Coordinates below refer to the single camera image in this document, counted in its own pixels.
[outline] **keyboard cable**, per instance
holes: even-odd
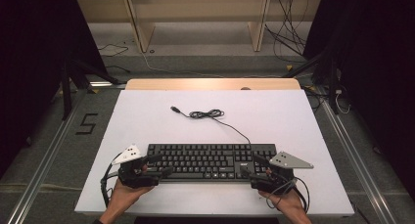
[[[210,110],[209,112],[190,112],[189,115],[186,115],[185,113],[181,112],[177,107],[171,107],[171,109],[174,112],[181,113],[181,114],[183,114],[184,116],[186,116],[188,118],[201,119],[201,118],[207,118],[208,117],[208,118],[211,118],[213,120],[216,120],[216,122],[221,123],[223,125],[226,125],[226,126],[232,128],[232,129],[234,129],[235,131],[237,131],[240,135],[242,135],[244,138],[246,138],[248,140],[249,144],[251,144],[250,139],[247,136],[245,136],[243,133],[239,132],[238,129],[236,129],[233,126],[231,126],[229,124],[226,124],[226,123],[223,123],[223,122],[216,119],[216,117],[220,117],[220,116],[225,115],[224,111]]]

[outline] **gray floor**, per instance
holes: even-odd
[[[303,25],[302,35],[306,37],[307,27]],[[125,24],[91,24],[98,47],[106,44],[125,45],[128,51],[114,57],[103,57],[109,66],[110,75],[127,80],[130,78],[206,77],[206,74],[224,77],[281,76],[287,73],[287,65],[297,67],[299,63],[284,62],[276,58],[273,39],[265,34],[262,49],[254,52],[251,47],[248,29],[241,23],[163,23],[157,26],[152,44],[147,52],[147,62],[137,52],[132,35]],[[289,50],[276,45],[277,55],[300,62],[301,57],[293,56]],[[104,56],[111,56],[118,50],[103,50]],[[127,68],[126,72],[118,66]],[[310,73],[302,73],[298,80],[302,85],[310,85]],[[80,102],[68,135],[61,145],[43,184],[31,205],[24,223],[91,223],[96,217],[85,216],[73,211],[83,183],[100,147],[110,120],[120,89],[97,88],[88,93]],[[314,97],[309,97],[311,107],[317,106]],[[346,106],[346,100],[340,104]],[[316,120],[339,172],[350,200],[357,205],[371,223],[381,223],[376,208],[370,202],[364,186],[342,147],[342,142],[324,105],[315,112]],[[96,124],[93,132],[79,135],[76,132],[88,130],[81,126],[87,113],[88,122]],[[51,102],[50,108],[31,135],[30,147],[21,150],[7,173],[0,180],[0,223],[6,223],[25,186],[36,172],[43,156],[53,141],[61,125],[63,99],[60,93]],[[392,168],[381,155],[373,151],[373,140],[366,131],[359,116],[351,110],[340,113],[339,119],[345,126],[353,145],[364,160],[374,182],[387,201],[396,223],[415,223],[415,204],[394,174]],[[311,216],[314,223],[365,223],[358,213],[347,218]],[[117,223],[133,223],[134,217],[123,216]]]

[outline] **person's right hand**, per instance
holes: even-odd
[[[280,210],[292,223],[302,224],[311,223],[307,217],[299,195],[293,189],[284,196],[270,195],[269,193],[258,191],[260,195],[272,201],[272,204]]]

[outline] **floor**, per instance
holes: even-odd
[[[138,52],[129,24],[89,25],[110,75],[117,78],[280,76],[303,61],[291,49],[274,44],[274,38],[268,32],[264,34],[261,51],[254,52],[247,25],[243,22],[157,24],[145,56]],[[302,22],[298,26],[298,34],[304,39],[310,25],[310,22]],[[281,24],[273,22],[268,26],[276,31]],[[312,85],[311,74],[312,69],[300,74],[300,84]],[[31,146],[22,149],[0,180],[0,223],[6,223],[16,213],[19,204],[24,202],[22,197],[36,179],[40,182],[26,203],[28,208],[20,219],[22,223],[91,223],[96,218],[74,213],[73,208],[99,149],[120,88],[95,87],[93,92],[72,88],[76,115],[67,124],[61,121],[63,101],[58,92],[33,132]],[[320,94],[326,91],[325,86],[312,88]],[[373,149],[373,140],[358,113],[351,107],[348,113],[333,115],[327,102],[316,95],[310,95],[309,102],[346,193],[358,208],[351,217],[313,216],[312,221],[415,223],[414,201],[388,162]],[[347,111],[346,99],[340,98],[339,105]],[[88,129],[82,125],[87,113],[96,113],[88,118],[96,124],[94,133],[77,134]],[[63,137],[56,137],[65,127],[67,131]],[[49,163],[45,161],[45,155],[50,156]],[[123,216],[117,223],[132,221],[133,217]]]

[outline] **person's left hand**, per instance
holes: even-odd
[[[143,171],[147,170],[147,166],[142,167]],[[131,207],[138,199],[150,192],[154,187],[130,188],[122,185],[119,179],[116,179],[113,193],[107,210],[101,216],[102,223],[113,223],[121,216],[129,207]]]

